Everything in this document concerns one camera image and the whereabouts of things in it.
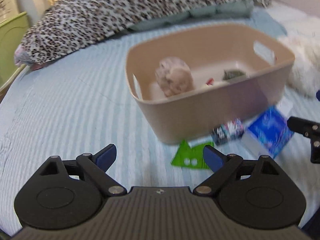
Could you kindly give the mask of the white card box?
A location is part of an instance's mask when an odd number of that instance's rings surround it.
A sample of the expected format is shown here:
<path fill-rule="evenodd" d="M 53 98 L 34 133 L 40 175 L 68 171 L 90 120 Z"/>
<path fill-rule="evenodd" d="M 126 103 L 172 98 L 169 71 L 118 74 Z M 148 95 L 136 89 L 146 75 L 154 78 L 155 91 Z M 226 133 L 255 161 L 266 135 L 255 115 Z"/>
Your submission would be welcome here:
<path fill-rule="evenodd" d="M 282 97 L 281 100 L 276 104 L 276 109 L 284 117 L 289 117 L 293 103 L 286 97 Z"/>

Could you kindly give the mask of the green storage box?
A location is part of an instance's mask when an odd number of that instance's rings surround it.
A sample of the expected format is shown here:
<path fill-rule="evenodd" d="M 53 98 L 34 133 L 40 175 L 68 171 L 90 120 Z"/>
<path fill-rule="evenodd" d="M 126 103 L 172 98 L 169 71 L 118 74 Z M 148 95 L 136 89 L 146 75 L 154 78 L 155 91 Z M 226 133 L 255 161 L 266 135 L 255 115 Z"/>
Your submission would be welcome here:
<path fill-rule="evenodd" d="M 14 52 L 29 28 L 28 16 L 22 12 L 1 23 L 1 87 L 16 73 Z"/>

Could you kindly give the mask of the cream storage box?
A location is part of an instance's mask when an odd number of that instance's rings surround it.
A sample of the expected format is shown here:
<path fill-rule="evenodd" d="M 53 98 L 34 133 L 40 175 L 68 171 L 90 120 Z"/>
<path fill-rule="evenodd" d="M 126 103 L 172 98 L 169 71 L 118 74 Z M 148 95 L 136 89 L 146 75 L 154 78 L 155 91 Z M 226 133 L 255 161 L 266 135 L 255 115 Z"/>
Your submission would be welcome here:
<path fill-rule="evenodd" d="M 16 0 L 1 0 L 0 23 L 19 14 Z"/>

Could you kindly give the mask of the blue striped bed sheet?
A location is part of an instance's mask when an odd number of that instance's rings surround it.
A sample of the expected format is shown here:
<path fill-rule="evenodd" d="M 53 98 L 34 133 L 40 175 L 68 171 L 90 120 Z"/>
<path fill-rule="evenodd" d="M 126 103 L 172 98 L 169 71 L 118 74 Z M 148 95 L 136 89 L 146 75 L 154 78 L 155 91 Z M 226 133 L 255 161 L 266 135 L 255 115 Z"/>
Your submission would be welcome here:
<path fill-rule="evenodd" d="M 215 23 L 194 19 L 116 37 L 21 72 L 1 102 L 1 230 L 12 236 L 21 229 L 16 194 L 51 155 L 75 159 L 115 144 L 109 175 L 125 187 L 195 187 L 208 178 L 209 170 L 171 165 L 177 146 L 153 133 L 127 87 L 125 60 L 139 42 Z"/>

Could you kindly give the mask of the white plush toy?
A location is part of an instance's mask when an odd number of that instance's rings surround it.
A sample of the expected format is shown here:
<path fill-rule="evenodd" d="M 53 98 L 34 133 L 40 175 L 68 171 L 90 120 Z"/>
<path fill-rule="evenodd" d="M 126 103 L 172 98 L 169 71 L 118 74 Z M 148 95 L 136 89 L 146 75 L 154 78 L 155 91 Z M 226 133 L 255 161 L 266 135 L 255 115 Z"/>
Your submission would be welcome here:
<path fill-rule="evenodd" d="M 224 81 L 224 80 L 215 81 L 213 78 L 210 78 L 209 80 L 207 80 L 206 83 L 204 83 L 201 86 L 201 88 L 220 87 L 220 86 L 223 86 L 225 84 L 228 84 L 228 83 L 226 81 Z"/>

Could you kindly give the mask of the hello kitty small box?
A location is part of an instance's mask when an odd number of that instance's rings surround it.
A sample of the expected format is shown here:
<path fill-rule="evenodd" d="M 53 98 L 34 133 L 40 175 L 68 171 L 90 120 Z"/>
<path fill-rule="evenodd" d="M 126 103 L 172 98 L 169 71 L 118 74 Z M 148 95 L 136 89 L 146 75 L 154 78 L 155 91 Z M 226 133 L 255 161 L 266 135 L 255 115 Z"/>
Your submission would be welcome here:
<path fill-rule="evenodd" d="M 234 119 L 220 126 L 214 127 L 212 139 L 214 144 L 223 145 L 229 141 L 236 140 L 244 134 L 244 126 L 240 119 Z"/>

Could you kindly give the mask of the white fluffy plush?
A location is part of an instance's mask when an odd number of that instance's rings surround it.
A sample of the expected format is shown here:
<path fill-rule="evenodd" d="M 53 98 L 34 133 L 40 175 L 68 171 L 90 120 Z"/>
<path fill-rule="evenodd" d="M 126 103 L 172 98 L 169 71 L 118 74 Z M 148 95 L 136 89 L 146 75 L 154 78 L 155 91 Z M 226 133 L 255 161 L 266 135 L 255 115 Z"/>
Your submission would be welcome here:
<path fill-rule="evenodd" d="M 319 40 L 289 35 L 279 37 L 278 41 L 295 55 L 287 84 L 303 96 L 315 97 L 319 91 Z"/>

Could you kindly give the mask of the rolled beige towel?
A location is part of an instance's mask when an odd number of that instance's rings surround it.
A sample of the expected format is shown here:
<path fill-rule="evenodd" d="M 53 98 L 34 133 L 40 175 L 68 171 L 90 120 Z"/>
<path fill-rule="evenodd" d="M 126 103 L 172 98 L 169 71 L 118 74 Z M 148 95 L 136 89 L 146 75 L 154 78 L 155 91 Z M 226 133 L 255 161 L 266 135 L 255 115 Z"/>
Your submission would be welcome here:
<path fill-rule="evenodd" d="M 155 70 L 156 81 L 168 98 L 194 90 L 194 80 L 189 66 L 178 57 L 166 57 Z"/>

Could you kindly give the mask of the light green quilt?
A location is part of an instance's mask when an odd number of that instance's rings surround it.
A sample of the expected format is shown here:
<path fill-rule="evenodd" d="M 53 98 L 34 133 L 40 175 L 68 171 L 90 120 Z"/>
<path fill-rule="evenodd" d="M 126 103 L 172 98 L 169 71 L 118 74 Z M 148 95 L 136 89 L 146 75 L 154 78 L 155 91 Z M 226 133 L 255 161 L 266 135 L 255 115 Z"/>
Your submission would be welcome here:
<path fill-rule="evenodd" d="M 171 25 L 177 25 L 190 21 L 198 20 L 221 20 L 225 18 L 249 18 L 254 9 L 254 2 L 252 0 L 243 0 L 236 2 L 229 2 L 218 5 L 210 5 L 207 7 L 190 9 L 188 11 L 155 18 L 152 20 L 142 21 L 135 25 L 128 27 L 128 31 L 142 32 L 153 29 L 165 28 Z"/>

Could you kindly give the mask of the beige plastic storage basket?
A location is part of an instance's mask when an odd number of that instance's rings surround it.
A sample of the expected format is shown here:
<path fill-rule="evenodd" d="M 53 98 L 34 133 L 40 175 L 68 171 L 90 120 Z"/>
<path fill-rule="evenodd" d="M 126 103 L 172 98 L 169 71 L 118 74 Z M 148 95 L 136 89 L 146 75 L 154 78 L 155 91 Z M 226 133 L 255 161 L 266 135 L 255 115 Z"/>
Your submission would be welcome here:
<path fill-rule="evenodd" d="M 156 70 L 166 57 L 190 68 L 191 91 L 166 97 Z M 248 119 L 283 95 L 295 56 L 276 39 L 243 24 L 191 28 L 132 47 L 126 79 L 156 137 L 175 144 L 206 135 L 233 119 Z"/>

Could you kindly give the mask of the blue tissue pack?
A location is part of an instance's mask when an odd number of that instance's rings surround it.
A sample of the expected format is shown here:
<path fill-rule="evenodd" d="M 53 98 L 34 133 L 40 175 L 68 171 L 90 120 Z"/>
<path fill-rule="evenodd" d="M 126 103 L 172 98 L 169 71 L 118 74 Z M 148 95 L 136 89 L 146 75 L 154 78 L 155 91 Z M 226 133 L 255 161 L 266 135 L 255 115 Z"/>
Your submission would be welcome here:
<path fill-rule="evenodd" d="M 275 158 L 293 135 L 287 126 L 287 118 L 272 106 L 246 128 L 241 142 L 254 157 L 269 155 Z"/>

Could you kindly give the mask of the dark green snack packet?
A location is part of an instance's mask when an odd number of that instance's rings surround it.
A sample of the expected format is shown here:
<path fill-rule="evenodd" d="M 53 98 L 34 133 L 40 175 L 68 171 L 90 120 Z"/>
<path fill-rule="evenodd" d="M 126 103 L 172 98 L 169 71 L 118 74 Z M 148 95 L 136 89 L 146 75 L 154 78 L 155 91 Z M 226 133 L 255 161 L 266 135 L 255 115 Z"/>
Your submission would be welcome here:
<path fill-rule="evenodd" d="M 228 80 L 235 79 L 237 77 L 242 77 L 242 76 L 247 76 L 247 74 L 242 70 L 230 69 L 230 70 L 224 71 L 224 75 L 222 79 L 223 81 L 228 81 Z"/>

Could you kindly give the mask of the leopard print blanket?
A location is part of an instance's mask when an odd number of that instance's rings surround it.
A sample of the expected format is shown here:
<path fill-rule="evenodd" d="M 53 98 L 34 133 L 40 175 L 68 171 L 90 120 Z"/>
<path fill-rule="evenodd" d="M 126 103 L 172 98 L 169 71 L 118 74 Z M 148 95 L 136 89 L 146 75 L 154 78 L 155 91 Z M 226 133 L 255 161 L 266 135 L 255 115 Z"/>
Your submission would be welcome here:
<path fill-rule="evenodd" d="M 14 63 L 42 68 L 139 22 L 236 1 L 243 0 L 58 0 L 27 30 Z M 272 2 L 252 1 L 263 7 Z"/>

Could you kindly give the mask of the green wet wipe packet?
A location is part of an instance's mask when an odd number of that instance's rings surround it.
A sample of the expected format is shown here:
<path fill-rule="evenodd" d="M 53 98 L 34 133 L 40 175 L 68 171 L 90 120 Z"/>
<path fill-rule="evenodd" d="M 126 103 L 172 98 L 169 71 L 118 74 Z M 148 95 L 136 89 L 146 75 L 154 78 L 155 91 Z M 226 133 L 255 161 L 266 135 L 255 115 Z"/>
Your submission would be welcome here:
<path fill-rule="evenodd" d="M 214 146 L 214 143 L 209 141 L 190 147 L 187 141 L 182 141 L 171 161 L 171 165 L 199 170 L 209 169 L 203 158 L 203 149 L 207 145 Z"/>

